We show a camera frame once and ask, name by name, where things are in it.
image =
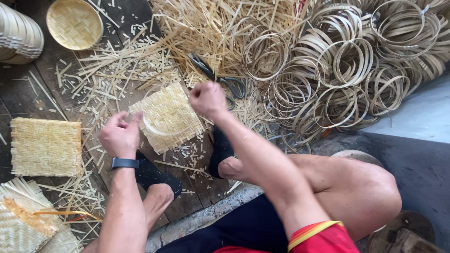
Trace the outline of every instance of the fist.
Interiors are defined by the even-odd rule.
[[[198,83],[189,96],[194,110],[214,120],[214,116],[227,111],[225,93],[218,83]]]
[[[127,116],[125,111],[114,114],[100,133],[100,143],[112,157],[136,159],[139,145],[139,122],[142,111],[131,117],[130,123],[123,121]]]

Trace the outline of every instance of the black watch strap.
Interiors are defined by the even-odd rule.
[[[133,160],[133,159],[122,159],[122,158],[114,157],[112,159],[111,170],[113,170],[115,168],[120,168],[120,167],[137,169],[137,168],[139,168],[139,161]]]

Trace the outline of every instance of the man's arm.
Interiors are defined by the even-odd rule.
[[[100,143],[113,157],[135,159],[142,112],[123,122],[126,112],[112,116],[100,134]],[[133,168],[115,169],[111,194],[99,237],[98,252],[144,252],[147,220]]]
[[[276,146],[247,129],[226,109],[225,94],[218,84],[197,84],[189,101],[225,133],[252,181],[265,190],[288,238],[302,227],[330,220],[301,171]]]

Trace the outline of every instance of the dark blue shorts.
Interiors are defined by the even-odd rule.
[[[214,224],[165,245],[157,253],[212,253],[225,246],[286,253],[288,239],[283,224],[264,194]]]

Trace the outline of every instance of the man's left hand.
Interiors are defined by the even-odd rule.
[[[142,115],[142,111],[136,112],[127,123],[123,121],[127,113],[122,111],[108,120],[100,133],[100,143],[106,152],[112,157],[136,159]]]

